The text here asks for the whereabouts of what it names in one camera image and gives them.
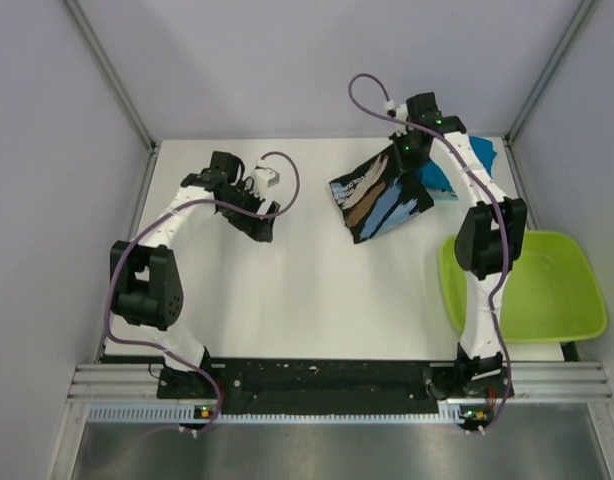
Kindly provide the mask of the black t shirt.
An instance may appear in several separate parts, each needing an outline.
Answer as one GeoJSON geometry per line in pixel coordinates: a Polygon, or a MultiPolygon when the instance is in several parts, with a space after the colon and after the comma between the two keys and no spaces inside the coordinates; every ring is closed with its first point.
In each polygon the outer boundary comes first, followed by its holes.
{"type": "Polygon", "coordinates": [[[386,234],[434,206],[417,176],[400,168],[393,146],[331,180],[329,189],[355,244],[386,234]]]}

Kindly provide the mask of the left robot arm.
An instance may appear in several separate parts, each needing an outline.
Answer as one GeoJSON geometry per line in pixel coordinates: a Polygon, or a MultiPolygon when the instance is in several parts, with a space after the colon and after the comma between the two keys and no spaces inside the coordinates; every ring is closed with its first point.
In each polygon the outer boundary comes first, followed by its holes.
{"type": "Polygon", "coordinates": [[[266,194],[279,183],[280,174],[264,159],[246,173],[239,157],[215,151],[208,167],[184,177],[154,226],[111,248],[110,312],[151,336],[137,343],[161,351],[166,366],[180,371],[179,384],[192,396],[207,394],[214,374],[202,365],[205,346],[180,319],[184,291],[176,256],[215,215],[256,242],[271,242],[281,206],[266,194]]]}

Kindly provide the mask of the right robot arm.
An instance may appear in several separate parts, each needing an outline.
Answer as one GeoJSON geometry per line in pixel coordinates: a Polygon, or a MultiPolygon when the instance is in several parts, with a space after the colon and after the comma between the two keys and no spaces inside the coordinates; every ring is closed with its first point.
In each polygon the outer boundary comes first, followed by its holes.
{"type": "Polygon", "coordinates": [[[454,239],[454,257],[466,277],[464,329],[451,370],[435,371],[429,390],[447,398],[503,388],[508,350],[500,326],[502,299],[521,254],[526,203],[494,182],[460,118],[443,115],[433,93],[415,95],[400,106],[386,103],[385,109],[398,124],[391,138],[401,164],[417,168],[433,162],[465,212],[454,239]]]}

